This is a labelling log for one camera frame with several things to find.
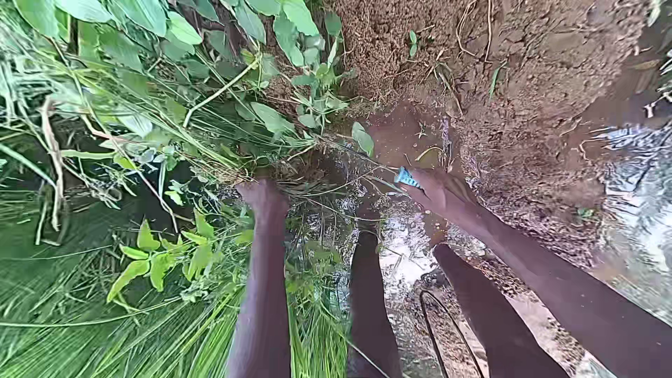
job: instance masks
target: vegetation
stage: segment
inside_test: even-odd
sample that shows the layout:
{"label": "vegetation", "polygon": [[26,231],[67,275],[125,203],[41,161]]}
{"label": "vegetation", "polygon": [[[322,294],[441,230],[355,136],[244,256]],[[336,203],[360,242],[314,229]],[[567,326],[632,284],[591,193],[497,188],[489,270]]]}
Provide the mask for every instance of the vegetation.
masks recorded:
{"label": "vegetation", "polygon": [[[294,199],[293,374],[345,376],[335,246],[354,217],[340,187],[292,178],[347,107],[340,19],[311,8],[0,1],[0,377],[223,376],[254,226],[231,185],[264,167]],[[264,101],[275,81],[290,120]]]}

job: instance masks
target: brown soil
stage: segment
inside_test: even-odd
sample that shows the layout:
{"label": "brown soil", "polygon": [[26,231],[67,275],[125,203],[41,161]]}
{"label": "brown soil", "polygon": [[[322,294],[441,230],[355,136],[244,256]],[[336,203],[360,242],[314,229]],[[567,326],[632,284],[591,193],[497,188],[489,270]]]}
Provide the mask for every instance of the brown soil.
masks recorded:
{"label": "brown soil", "polygon": [[[367,98],[361,106],[353,103],[351,114],[367,121],[376,140],[376,160],[408,165],[404,153],[412,161],[426,148],[445,147],[441,139],[448,136],[450,125],[454,168],[464,170],[480,201],[550,251],[590,268],[597,249],[597,221],[581,220],[577,211],[593,208],[599,213],[604,162],[589,159],[585,138],[573,131],[581,128],[582,117],[589,117],[584,110],[607,95],[626,57],[635,51],[645,4],[332,0],[329,6],[343,20],[344,68],[358,72],[346,90]],[[416,31],[419,45],[412,59],[410,30]],[[500,66],[491,96],[493,75]],[[367,114],[372,108],[387,110]],[[424,140],[414,139],[421,124],[428,124],[431,132]],[[437,162],[437,157],[429,159],[430,164]],[[425,218],[425,226],[432,225],[436,223]],[[472,256],[470,263],[510,299],[529,294],[508,267],[485,248],[475,248],[476,241],[456,227],[439,226],[440,236],[458,253]],[[393,301],[390,310],[398,317],[395,329],[415,329],[410,335],[402,332],[406,333],[400,341],[406,372],[434,377],[438,375],[419,312],[419,287],[432,285],[418,282],[403,301]],[[450,302],[449,292],[441,291],[444,303]],[[459,346],[452,346],[457,339],[450,327],[441,323],[440,315],[430,317],[444,335],[439,337],[442,348],[467,371],[469,362],[460,360],[466,355]],[[556,342],[554,357],[574,373],[583,349],[553,320],[548,329]]]}

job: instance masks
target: dirt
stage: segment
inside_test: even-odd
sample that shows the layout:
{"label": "dirt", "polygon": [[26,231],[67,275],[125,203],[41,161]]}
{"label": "dirt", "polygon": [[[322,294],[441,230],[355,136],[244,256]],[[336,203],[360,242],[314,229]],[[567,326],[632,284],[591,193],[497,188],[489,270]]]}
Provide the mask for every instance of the dirt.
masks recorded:
{"label": "dirt", "polygon": [[[651,71],[657,67],[648,63],[654,59],[651,52],[637,47],[645,6],[616,0],[327,4],[343,20],[344,68],[358,72],[343,88],[361,96],[351,102],[351,116],[368,127],[376,142],[376,160],[393,167],[413,165],[418,154],[440,147],[444,159],[428,156],[418,165],[445,167],[446,157],[455,159],[452,168],[464,172],[488,209],[584,269],[592,267],[593,251],[599,247],[606,164],[600,158],[603,150],[589,147],[586,136],[605,124],[641,119],[641,106],[650,101],[645,89],[652,85]],[[410,30],[418,35],[413,58]],[[636,79],[630,76],[612,85],[624,69],[638,71]],[[641,96],[633,100],[633,94]],[[593,103],[597,105],[586,111]],[[371,109],[383,111],[369,114]],[[609,117],[628,111],[636,116]],[[427,135],[418,137],[423,128]],[[593,209],[597,215],[582,219],[581,209]],[[514,305],[523,318],[523,307],[535,308],[525,320],[538,340],[547,342],[542,347],[574,375],[583,349],[550,313],[537,311],[545,307],[508,267],[457,227],[421,216],[418,223],[426,230],[427,245],[448,241],[512,303],[524,303]],[[433,282],[419,280],[412,289],[394,291],[388,298],[405,372],[411,377],[440,376],[419,313],[419,290],[430,288],[446,305],[455,306],[440,274],[425,277],[433,277]],[[386,289],[394,286],[386,281]],[[459,311],[454,315],[460,317]],[[442,315],[430,317],[442,335],[442,350],[452,356],[458,372],[451,376],[473,376]]]}

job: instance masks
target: forearm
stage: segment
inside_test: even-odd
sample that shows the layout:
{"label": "forearm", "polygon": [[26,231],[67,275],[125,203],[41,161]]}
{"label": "forearm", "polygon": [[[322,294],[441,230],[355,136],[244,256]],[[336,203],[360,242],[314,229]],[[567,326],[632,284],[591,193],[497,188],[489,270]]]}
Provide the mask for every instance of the forearm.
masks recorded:
{"label": "forearm", "polygon": [[245,300],[228,358],[229,377],[290,376],[283,240],[284,217],[257,219]]}
{"label": "forearm", "polygon": [[468,232],[486,243],[581,344],[619,377],[672,375],[672,328],[487,210]]}

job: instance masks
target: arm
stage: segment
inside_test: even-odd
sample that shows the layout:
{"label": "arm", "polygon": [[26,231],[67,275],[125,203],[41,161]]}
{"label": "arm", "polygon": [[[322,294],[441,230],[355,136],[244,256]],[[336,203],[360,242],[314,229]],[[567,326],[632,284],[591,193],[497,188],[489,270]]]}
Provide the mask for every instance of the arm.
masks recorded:
{"label": "arm", "polygon": [[237,186],[255,213],[245,300],[228,357],[230,378],[289,377],[283,246],[287,200],[267,180]]}
{"label": "arm", "polygon": [[504,224],[454,176],[412,175],[424,190],[405,186],[411,198],[483,241],[609,370],[623,378],[672,376],[672,328]]}

